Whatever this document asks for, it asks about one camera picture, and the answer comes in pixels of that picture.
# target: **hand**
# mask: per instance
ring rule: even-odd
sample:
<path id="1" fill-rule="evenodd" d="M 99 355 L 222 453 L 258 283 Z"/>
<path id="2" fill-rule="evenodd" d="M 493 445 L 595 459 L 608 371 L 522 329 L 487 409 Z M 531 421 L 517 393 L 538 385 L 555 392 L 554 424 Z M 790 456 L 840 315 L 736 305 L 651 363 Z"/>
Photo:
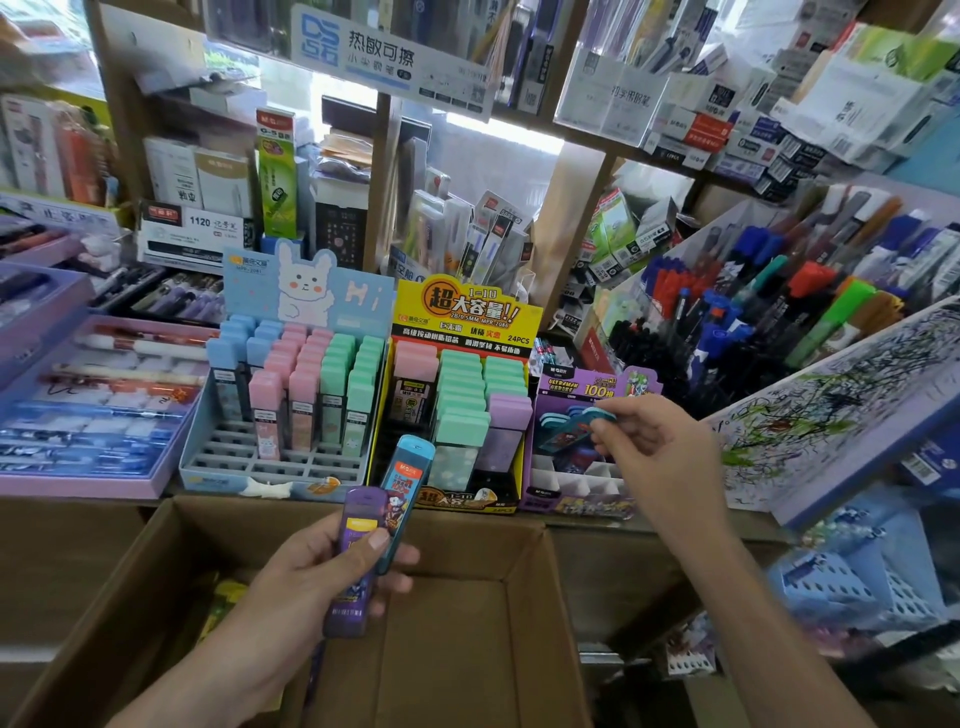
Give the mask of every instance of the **hand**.
<path id="1" fill-rule="evenodd" d="M 223 623 L 110 728 L 239 725 L 280 695 L 324 638 L 330 601 L 368 573 L 390 541 L 377 528 L 334 557 L 339 529 L 338 513 L 291 536 Z M 403 544 L 394 563 L 413 566 L 419 560 L 420 552 Z M 377 588 L 405 594 L 413 579 L 391 571 Z M 382 595 L 374 594 L 368 609 L 371 617 L 382 617 Z"/>
<path id="2" fill-rule="evenodd" d="M 732 533 L 720 448 L 707 425 L 659 395 L 597 406 L 617 418 L 592 422 L 597 451 L 612 455 L 640 511 L 674 553 L 718 529 Z"/>

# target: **left hand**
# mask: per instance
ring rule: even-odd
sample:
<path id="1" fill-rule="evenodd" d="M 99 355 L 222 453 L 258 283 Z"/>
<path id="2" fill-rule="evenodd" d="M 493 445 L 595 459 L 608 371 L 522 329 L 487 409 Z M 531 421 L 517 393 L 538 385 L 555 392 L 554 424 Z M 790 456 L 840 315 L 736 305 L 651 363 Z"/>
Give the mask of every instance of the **left hand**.
<path id="1" fill-rule="evenodd" d="M 386 529 L 377 528 L 334 557 L 339 530 L 337 513 L 291 536 L 223 623 L 117 716 L 111 728 L 239 725 L 277 697 L 324 638 L 330 601 L 373 569 L 390 542 Z M 394 563 L 413 566 L 419 560 L 420 552 L 403 544 Z M 406 594 L 413 579 L 391 571 L 377 586 Z M 383 597 L 374 594 L 368 609 L 371 617 L 382 617 Z M 160 722 L 151 710 L 157 703 L 165 704 Z"/>

